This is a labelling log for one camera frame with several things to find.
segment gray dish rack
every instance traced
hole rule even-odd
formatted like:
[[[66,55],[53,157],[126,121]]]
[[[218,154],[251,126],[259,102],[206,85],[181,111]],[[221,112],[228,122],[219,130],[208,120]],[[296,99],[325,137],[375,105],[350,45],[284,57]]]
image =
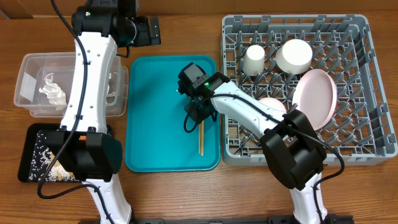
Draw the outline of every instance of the gray dish rack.
[[[338,150],[346,165],[376,165],[397,154],[397,141],[381,81],[368,20],[362,15],[242,15],[223,19],[221,72],[255,99],[273,97],[292,110],[292,97],[301,75],[276,65],[278,48],[302,39],[313,49],[311,69],[334,79],[338,101],[333,118],[318,137]],[[264,47],[264,71],[243,73],[243,55],[253,44]],[[258,138],[228,116],[223,120],[223,160],[230,166],[264,166]],[[339,166],[327,152],[324,163]]]

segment wooden table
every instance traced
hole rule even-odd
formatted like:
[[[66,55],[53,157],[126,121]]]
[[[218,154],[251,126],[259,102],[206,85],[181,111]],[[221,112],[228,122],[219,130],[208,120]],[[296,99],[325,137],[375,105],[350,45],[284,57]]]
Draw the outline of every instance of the wooden table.
[[[370,22],[389,108],[398,127],[398,12],[364,11]],[[205,54],[219,64],[221,19],[215,16],[162,16],[162,45],[133,49],[127,67],[141,56]],[[55,200],[37,196],[37,184],[17,179],[27,128],[37,119],[14,106],[17,74],[25,54],[74,51],[72,36],[59,19],[0,21],[0,223],[76,223],[98,219],[87,190]],[[126,115],[108,119],[125,142]],[[322,185],[329,213],[354,215],[356,223],[398,223],[398,157],[378,166],[348,167]],[[336,172],[326,167],[323,175]],[[289,191],[266,167],[228,167],[212,171],[136,174],[125,164],[119,173],[124,195],[138,218],[264,218],[292,214]],[[45,184],[54,194],[73,184]]]

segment teal tray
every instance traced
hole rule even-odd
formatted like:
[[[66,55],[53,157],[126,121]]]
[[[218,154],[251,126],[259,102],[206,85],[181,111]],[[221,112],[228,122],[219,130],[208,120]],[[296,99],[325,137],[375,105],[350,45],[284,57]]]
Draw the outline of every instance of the teal tray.
[[[204,156],[198,128],[183,129],[189,102],[177,92],[178,74],[193,62],[212,75],[215,61],[206,55],[141,57],[131,65],[127,109],[126,165],[134,172],[211,170],[221,157],[220,123],[205,120]],[[187,127],[194,122],[188,119]]]

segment white cup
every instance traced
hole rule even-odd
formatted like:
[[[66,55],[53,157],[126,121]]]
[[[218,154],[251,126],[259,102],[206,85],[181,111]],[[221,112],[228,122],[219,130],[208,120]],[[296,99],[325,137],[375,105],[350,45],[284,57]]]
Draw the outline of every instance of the white cup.
[[[275,59],[282,71],[301,74],[311,66],[312,49],[304,40],[289,40],[278,50]]]
[[[252,45],[246,50],[243,60],[243,72],[255,76],[264,70],[266,52],[260,45]]]

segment clear plastic bin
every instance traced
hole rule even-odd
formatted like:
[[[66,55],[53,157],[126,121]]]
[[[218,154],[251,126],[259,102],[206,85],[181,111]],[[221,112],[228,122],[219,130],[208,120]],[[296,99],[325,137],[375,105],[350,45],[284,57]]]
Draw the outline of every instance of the clear plastic bin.
[[[39,88],[45,85],[46,76],[53,73],[53,83],[65,92],[68,103],[74,71],[74,52],[27,54],[19,70],[14,104],[26,108],[30,111],[30,115],[36,118],[62,117],[66,112],[66,105],[61,110],[57,110],[59,105],[51,105],[46,94],[39,92]],[[121,66],[120,57],[115,57],[109,79],[106,116],[124,114],[128,82],[128,69]]]

